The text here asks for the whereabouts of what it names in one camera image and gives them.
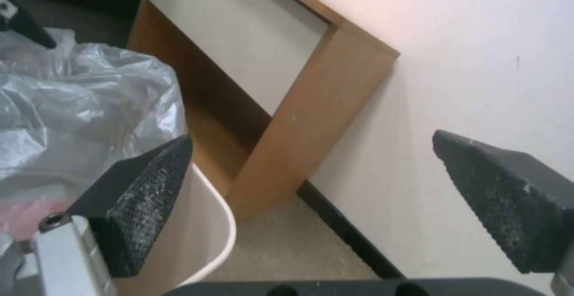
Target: wooden cabinet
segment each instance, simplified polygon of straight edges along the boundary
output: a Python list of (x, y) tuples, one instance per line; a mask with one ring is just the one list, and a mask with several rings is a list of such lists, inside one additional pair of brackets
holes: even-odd
[(178, 73), (193, 158), (238, 220), (299, 188), (398, 57), (318, 0), (142, 0), (129, 49)]

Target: beige carpet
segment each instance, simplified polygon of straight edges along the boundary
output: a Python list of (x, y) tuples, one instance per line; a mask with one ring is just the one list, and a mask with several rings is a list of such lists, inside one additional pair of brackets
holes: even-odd
[(229, 259), (208, 281), (377, 279), (352, 249), (294, 198), (238, 226)]

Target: plastic bag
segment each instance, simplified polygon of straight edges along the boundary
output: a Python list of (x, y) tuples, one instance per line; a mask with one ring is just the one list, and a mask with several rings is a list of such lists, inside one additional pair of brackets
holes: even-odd
[(187, 132), (174, 71), (155, 57), (0, 32), (0, 232), (17, 239), (113, 163)]

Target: black clip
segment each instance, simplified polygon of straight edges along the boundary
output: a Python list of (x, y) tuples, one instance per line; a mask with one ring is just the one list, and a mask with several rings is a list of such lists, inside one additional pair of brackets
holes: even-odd
[(56, 48), (54, 39), (14, 0), (0, 0), (0, 31), (13, 30), (48, 49)]

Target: white trash bin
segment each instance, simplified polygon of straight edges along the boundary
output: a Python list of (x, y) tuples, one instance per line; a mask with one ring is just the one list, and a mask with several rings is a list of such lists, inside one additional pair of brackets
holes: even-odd
[(119, 296), (158, 296), (198, 282), (217, 269), (235, 244), (231, 209), (195, 163), (172, 214), (139, 275), (116, 279)]

